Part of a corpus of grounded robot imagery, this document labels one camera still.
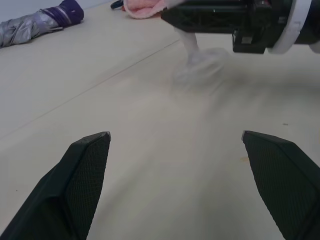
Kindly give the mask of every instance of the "white ring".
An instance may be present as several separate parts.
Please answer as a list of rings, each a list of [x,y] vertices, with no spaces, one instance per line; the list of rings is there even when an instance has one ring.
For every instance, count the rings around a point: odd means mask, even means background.
[[[304,27],[312,0],[293,0],[287,25],[273,48],[271,54],[285,54],[296,42]]]

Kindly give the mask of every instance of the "textured rubber pad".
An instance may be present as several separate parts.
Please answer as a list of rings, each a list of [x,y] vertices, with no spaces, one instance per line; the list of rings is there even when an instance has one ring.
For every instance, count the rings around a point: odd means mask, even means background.
[[[286,240],[320,239],[320,168],[294,143],[245,131],[257,189]]]
[[[100,198],[110,134],[73,143],[35,186],[0,240],[85,240]]]

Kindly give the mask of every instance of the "pink cloth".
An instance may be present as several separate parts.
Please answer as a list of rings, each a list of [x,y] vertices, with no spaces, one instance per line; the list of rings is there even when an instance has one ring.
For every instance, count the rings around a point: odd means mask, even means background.
[[[135,19],[147,19],[166,7],[165,0],[123,0],[125,11]]]

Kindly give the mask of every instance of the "translucent plastic bag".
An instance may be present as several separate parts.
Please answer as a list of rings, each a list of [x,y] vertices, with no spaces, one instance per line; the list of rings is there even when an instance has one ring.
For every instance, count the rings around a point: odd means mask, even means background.
[[[172,8],[185,0],[165,0],[167,7]],[[201,50],[195,33],[175,29],[187,51],[186,64],[176,70],[173,77],[178,83],[208,85],[217,79],[223,69],[228,52],[223,48]]]

